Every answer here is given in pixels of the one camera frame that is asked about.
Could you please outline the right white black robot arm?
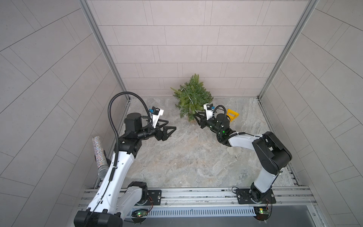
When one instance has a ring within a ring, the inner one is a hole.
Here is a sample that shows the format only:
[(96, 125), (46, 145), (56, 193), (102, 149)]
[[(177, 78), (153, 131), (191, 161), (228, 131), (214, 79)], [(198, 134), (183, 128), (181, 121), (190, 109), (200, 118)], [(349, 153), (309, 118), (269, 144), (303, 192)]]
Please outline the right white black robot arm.
[(197, 112), (194, 115), (198, 125), (208, 127), (216, 134), (219, 143), (227, 147), (240, 147), (255, 151), (261, 163), (261, 171), (251, 184), (248, 198), (254, 203), (272, 203), (272, 185), (281, 169), (291, 161), (292, 154), (270, 131), (261, 135), (236, 132), (230, 129), (230, 118), (226, 112), (215, 114), (215, 110)]

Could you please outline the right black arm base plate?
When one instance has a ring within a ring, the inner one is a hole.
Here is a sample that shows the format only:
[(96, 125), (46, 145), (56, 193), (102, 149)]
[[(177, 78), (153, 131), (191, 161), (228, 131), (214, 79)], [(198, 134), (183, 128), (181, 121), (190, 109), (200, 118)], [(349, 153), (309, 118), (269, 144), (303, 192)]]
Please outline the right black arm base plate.
[(251, 189), (236, 189), (235, 194), (239, 204), (275, 204), (276, 198), (272, 191), (269, 189), (265, 193), (259, 190)]

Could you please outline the small green christmas tree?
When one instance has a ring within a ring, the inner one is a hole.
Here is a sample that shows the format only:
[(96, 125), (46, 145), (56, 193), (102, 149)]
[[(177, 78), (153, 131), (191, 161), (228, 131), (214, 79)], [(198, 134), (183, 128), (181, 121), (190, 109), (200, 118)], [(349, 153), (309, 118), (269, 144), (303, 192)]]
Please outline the small green christmas tree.
[(180, 117), (186, 117), (188, 121), (193, 121), (197, 112), (203, 111), (203, 105), (212, 103), (213, 96), (206, 90), (199, 75), (191, 76), (189, 82), (180, 85), (178, 89), (171, 88), (173, 96), (178, 100), (175, 105), (180, 111)]

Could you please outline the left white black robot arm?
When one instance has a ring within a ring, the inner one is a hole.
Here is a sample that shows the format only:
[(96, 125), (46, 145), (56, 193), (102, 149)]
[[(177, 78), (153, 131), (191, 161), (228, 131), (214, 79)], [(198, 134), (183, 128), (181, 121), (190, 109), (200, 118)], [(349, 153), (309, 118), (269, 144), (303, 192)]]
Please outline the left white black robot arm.
[(122, 196), (119, 193), (142, 141), (152, 137), (166, 141), (176, 130), (175, 126), (168, 126), (168, 121), (160, 119), (163, 113), (163, 110), (153, 107), (150, 116), (146, 117), (151, 122), (145, 127), (142, 126), (141, 114), (126, 116), (125, 133), (115, 144), (115, 154), (105, 179), (87, 209), (77, 212), (74, 218), (76, 227), (121, 227), (137, 203), (148, 201), (145, 182), (132, 182)]

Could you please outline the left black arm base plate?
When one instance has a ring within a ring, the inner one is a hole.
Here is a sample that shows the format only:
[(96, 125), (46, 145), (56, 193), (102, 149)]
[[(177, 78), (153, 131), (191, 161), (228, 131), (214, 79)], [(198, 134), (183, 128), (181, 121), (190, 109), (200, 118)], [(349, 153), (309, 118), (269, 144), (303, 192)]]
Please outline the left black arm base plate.
[(161, 204), (162, 190), (148, 190), (147, 200), (143, 203), (136, 203), (136, 206), (159, 206)]

